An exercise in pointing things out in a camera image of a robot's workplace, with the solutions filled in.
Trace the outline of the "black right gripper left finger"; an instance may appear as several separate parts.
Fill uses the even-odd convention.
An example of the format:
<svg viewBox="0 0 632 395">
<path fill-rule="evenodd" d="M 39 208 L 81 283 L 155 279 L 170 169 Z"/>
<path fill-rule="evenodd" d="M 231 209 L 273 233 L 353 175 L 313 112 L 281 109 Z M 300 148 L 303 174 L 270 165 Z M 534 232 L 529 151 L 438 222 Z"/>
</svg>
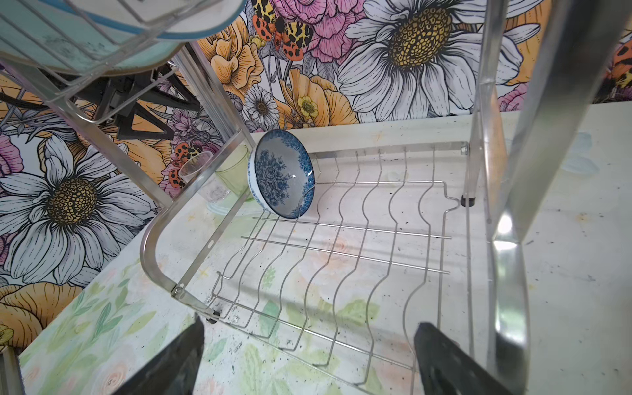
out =
<svg viewBox="0 0 632 395">
<path fill-rule="evenodd" d="M 193 394 L 204 351 L 205 328 L 198 315 L 114 394 Z"/>
</svg>

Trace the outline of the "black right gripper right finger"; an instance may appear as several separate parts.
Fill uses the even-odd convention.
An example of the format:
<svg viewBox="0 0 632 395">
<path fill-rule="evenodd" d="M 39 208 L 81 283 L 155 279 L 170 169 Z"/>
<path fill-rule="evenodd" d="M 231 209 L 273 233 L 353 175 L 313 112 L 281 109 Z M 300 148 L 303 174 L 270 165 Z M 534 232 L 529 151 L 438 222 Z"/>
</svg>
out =
<svg viewBox="0 0 632 395">
<path fill-rule="evenodd" d="M 421 383 L 426 394 L 510 392 L 434 324 L 419 324 L 414 345 Z"/>
</svg>

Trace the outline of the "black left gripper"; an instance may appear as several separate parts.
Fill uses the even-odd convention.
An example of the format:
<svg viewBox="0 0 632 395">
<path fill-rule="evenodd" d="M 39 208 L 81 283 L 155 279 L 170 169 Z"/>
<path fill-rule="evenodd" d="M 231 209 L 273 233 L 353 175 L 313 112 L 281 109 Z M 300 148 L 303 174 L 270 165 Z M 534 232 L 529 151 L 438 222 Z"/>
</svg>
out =
<svg viewBox="0 0 632 395">
<path fill-rule="evenodd" d="M 196 96 L 177 74 L 158 82 L 151 90 L 148 72 L 125 76 L 100 77 L 64 102 L 86 102 L 94 105 L 92 120 L 112 119 L 118 128 L 119 140 L 156 139 L 171 141 L 174 130 L 138 103 L 138 99 L 180 110 L 200 110 Z"/>
</svg>

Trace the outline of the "white watermelon pattern plate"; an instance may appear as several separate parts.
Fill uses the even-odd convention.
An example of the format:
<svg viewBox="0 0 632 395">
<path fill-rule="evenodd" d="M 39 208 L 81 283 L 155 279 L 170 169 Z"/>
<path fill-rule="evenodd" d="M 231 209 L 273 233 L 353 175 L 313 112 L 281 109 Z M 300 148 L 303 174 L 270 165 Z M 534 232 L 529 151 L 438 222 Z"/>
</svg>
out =
<svg viewBox="0 0 632 395">
<path fill-rule="evenodd" d="M 244 1 L 43 1 L 42 4 L 76 16 L 110 37 L 156 31 L 156 39 L 173 42 L 211 36 L 235 21 L 245 8 Z"/>
</svg>

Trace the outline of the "blue white porcelain bowl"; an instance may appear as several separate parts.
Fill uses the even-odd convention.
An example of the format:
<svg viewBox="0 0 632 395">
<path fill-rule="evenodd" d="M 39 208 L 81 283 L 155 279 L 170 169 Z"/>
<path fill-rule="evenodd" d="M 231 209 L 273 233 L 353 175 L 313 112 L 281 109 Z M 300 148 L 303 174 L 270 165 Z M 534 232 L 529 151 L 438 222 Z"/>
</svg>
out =
<svg viewBox="0 0 632 395">
<path fill-rule="evenodd" d="M 261 137 L 250 154 L 247 176 L 255 201 L 279 217 L 302 217 L 313 202 L 313 163 L 301 141 L 286 130 Z"/>
</svg>

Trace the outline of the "chrome wire dish rack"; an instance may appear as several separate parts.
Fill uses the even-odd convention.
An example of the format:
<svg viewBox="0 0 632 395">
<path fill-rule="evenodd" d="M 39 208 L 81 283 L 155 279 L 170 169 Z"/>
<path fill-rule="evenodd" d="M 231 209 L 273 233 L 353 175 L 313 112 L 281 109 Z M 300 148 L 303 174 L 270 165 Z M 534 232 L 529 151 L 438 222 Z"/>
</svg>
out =
<svg viewBox="0 0 632 395">
<path fill-rule="evenodd" d="M 325 151 L 468 140 L 481 1 L 444 1 L 449 37 L 409 52 L 430 1 L 276 1 L 314 30 L 292 64 L 251 7 L 200 47 L 245 126 Z M 595 105 L 523 242 L 528 391 L 631 391 L 631 90 L 624 30 Z M 187 288 L 208 324 L 197 394 L 420 393 L 408 346 L 429 321 L 487 358 L 483 207 L 462 207 L 462 150 L 315 163 L 292 223 L 246 202 Z M 158 206 L 36 95 L 1 80 L 1 343 L 29 394 L 111 394 L 191 324 L 143 272 Z"/>
</svg>

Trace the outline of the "green glass jar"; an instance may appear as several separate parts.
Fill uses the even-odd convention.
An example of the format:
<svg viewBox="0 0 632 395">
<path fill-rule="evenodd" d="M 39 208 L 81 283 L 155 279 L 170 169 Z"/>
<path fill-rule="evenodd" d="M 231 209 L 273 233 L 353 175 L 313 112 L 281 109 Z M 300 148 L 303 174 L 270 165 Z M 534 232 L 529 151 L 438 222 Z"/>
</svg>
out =
<svg viewBox="0 0 632 395">
<path fill-rule="evenodd" d="M 237 146 L 216 171 L 225 187 L 237 197 L 250 189 L 247 176 L 249 159 L 250 150 L 247 146 Z"/>
</svg>

